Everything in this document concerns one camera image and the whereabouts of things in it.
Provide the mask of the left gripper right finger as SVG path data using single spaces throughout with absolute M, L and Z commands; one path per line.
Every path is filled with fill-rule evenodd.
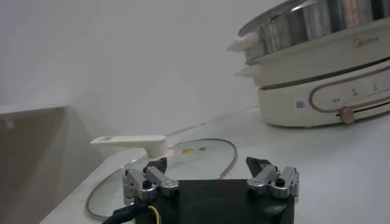
M 270 194 L 277 199 L 292 197 L 299 200 L 300 173 L 295 167 L 280 170 L 266 159 L 247 157 L 246 164 L 252 178 L 246 181 L 247 190 L 255 197 Z

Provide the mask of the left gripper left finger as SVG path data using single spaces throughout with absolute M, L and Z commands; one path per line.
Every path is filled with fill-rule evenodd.
M 149 161 L 141 170 L 126 169 L 122 175 L 124 204 L 131 205 L 136 199 L 155 200 L 157 196 L 175 200 L 180 195 L 180 184 L 165 175 L 167 158 Z

